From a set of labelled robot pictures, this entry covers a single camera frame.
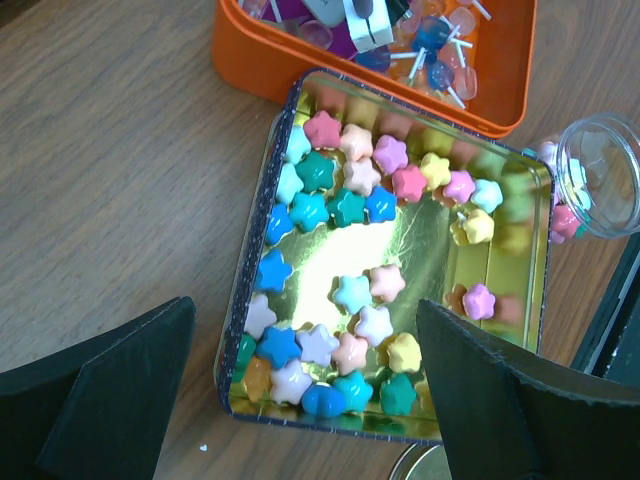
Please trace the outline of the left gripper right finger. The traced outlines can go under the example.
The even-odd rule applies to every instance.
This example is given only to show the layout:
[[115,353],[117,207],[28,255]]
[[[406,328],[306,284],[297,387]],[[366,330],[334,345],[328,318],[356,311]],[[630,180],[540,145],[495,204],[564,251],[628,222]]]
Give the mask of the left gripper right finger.
[[546,360],[430,300],[416,323],[453,478],[638,478],[638,388]]

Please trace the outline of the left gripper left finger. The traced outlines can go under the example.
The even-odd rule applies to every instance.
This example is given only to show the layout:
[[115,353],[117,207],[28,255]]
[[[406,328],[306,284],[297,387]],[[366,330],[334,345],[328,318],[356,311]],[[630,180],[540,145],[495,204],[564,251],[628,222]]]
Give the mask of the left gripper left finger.
[[177,297],[2,373],[2,478],[152,478],[194,328]]

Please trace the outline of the star candy tin box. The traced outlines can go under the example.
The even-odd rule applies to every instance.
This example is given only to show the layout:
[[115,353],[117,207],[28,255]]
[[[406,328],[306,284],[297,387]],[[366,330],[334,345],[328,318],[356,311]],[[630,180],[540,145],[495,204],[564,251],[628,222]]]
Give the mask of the star candy tin box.
[[265,147],[214,365],[246,421],[437,445],[421,301],[536,351],[553,175],[328,69]]

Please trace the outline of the clear plastic jar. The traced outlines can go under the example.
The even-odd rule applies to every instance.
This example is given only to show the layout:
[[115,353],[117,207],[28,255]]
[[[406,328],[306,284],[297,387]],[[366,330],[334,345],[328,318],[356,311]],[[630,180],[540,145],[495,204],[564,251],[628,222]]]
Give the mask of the clear plastic jar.
[[616,239],[639,232],[639,126],[594,114],[528,149],[552,175],[550,239]]

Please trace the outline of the orange lollipop box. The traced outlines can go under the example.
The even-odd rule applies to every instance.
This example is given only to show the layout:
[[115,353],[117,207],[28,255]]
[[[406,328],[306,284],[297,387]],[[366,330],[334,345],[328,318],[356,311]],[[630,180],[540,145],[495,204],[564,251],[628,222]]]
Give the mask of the orange lollipop box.
[[402,85],[356,63],[250,17],[235,1],[219,1],[213,23],[212,63],[231,86],[284,103],[305,74],[327,69],[374,87],[470,130],[499,139],[524,117],[534,48],[534,1],[487,1],[491,19],[470,36],[478,94],[466,109]]

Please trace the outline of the purple plastic scoop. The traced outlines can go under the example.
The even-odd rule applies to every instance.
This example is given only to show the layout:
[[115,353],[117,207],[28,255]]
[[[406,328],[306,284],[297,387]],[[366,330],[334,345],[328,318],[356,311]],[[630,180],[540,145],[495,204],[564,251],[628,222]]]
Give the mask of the purple plastic scoop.
[[254,17],[339,57],[357,53],[342,1],[260,1]]

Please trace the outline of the gold round jar lid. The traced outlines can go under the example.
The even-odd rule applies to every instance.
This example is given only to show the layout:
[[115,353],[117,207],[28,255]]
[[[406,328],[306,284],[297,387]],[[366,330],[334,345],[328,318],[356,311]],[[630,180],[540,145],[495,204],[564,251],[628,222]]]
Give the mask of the gold round jar lid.
[[397,459],[388,479],[451,480],[444,447],[442,445],[411,445]]

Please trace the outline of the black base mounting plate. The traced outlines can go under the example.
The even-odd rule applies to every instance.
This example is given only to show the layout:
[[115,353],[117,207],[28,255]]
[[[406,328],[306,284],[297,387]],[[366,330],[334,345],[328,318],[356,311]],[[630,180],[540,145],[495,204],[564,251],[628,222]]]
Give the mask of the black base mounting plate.
[[639,236],[629,239],[571,368],[639,385]]

